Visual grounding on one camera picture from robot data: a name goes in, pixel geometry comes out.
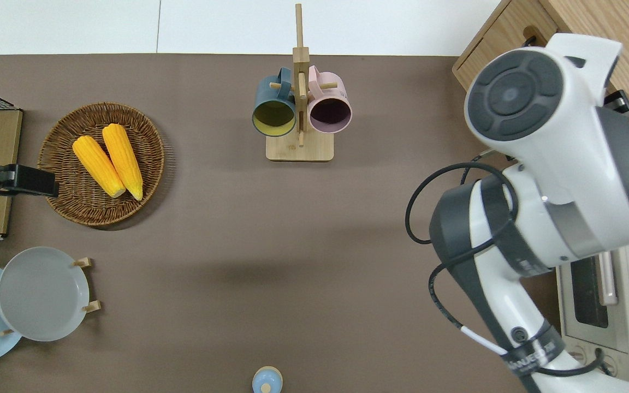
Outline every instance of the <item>wicker basket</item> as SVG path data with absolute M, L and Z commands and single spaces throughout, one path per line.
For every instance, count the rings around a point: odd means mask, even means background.
M 143 178 L 141 201 L 129 192 L 110 198 L 72 151 L 72 143 L 78 137 L 90 135 L 108 153 L 102 130 L 110 123 L 127 130 Z M 59 196 L 48 198 L 60 216 L 90 227 L 102 227 L 123 221 L 147 204 L 164 171 L 164 144 L 157 127 L 142 112 L 122 104 L 100 102 L 73 110 L 55 124 L 43 141 L 38 167 L 54 172 L 55 180 L 60 183 Z

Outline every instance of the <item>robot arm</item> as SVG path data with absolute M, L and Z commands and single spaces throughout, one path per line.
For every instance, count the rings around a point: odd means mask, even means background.
M 545 48 L 512 50 L 487 65 L 468 91 L 465 117 L 482 142 L 519 161 L 503 172 L 512 193 L 485 177 L 447 191 L 431 219 L 444 267 L 531 393 L 629 392 L 629 383 L 599 371 L 550 375 L 581 364 L 519 283 L 629 244 L 629 121 L 602 107 L 620 50 L 611 40 L 556 34 Z M 467 253 L 487 239 L 489 248 Z

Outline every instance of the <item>dark green mug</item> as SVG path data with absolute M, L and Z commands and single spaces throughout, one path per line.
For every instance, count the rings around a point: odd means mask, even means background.
M 265 136 L 283 136 L 295 128 L 295 98 L 290 91 L 293 72 L 281 67 L 278 75 L 259 82 L 252 112 L 254 127 Z M 274 89 L 271 83 L 279 83 Z

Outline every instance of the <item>mug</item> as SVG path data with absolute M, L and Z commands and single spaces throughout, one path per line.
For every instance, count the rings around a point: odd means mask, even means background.
M 267 76 L 259 82 L 252 112 L 254 127 L 265 136 L 283 136 L 295 128 L 295 98 L 290 91 L 293 72 L 281 67 L 278 76 Z M 279 89 L 270 83 L 280 83 Z
M 322 89 L 320 85 L 335 82 L 336 87 Z M 349 104 L 344 82 L 339 75 L 332 72 L 319 72 L 317 67 L 310 66 L 308 80 L 310 88 L 307 116 L 310 124 L 319 132 L 334 133 L 343 130 L 351 122 L 351 105 Z

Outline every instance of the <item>corn cob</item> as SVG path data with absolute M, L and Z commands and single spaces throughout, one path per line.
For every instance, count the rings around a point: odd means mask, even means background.
M 125 128 L 109 124 L 103 128 L 103 141 L 123 185 L 135 199 L 142 200 L 142 174 Z
M 108 156 L 90 136 L 80 136 L 72 144 L 72 150 L 94 180 L 111 198 L 125 192 L 125 186 L 115 172 Z

